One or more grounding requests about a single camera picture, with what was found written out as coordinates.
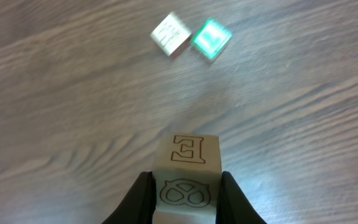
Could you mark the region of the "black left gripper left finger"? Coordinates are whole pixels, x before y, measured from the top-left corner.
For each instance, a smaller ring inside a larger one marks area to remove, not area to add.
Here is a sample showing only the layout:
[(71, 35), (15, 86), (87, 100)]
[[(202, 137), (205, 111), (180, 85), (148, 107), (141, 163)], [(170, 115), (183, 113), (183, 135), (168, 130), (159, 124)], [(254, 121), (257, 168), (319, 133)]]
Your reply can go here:
[(152, 224), (156, 198), (152, 172), (141, 172), (121, 203), (102, 224)]

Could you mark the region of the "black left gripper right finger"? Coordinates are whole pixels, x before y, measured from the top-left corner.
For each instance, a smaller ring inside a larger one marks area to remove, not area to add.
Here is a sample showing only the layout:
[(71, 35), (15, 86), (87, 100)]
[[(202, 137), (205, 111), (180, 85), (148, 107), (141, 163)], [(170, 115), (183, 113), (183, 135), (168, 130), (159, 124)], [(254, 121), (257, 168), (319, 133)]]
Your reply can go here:
[(216, 224), (267, 224), (228, 171), (222, 173), (219, 185)]

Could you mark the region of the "red K wooden block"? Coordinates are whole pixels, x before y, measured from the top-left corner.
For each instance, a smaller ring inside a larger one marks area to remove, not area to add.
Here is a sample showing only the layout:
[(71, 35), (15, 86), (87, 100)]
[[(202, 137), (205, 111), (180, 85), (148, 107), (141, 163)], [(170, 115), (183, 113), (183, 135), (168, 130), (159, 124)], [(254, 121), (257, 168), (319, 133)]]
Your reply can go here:
[(152, 174), (158, 211), (215, 216), (222, 177), (219, 137), (164, 134)]

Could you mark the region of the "green top wooden block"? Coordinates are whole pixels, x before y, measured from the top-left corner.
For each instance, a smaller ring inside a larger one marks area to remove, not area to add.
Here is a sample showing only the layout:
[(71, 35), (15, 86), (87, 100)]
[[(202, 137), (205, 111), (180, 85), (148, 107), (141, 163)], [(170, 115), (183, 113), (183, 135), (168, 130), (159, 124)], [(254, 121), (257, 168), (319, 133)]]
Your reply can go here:
[(206, 59), (213, 61), (232, 38), (232, 32), (216, 19), (208, 18), (195, 32), (190, 45)]

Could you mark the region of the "red letter wooden block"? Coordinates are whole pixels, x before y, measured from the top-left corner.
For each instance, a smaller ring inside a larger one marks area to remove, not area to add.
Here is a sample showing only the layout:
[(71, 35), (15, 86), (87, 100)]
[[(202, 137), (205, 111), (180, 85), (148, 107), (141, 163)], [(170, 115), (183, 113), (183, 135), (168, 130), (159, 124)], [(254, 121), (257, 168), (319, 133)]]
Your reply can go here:
[(175, 12), (171, 12), (150, 37), (168, 57), (175, 58), (189, 46), (191, 30)]

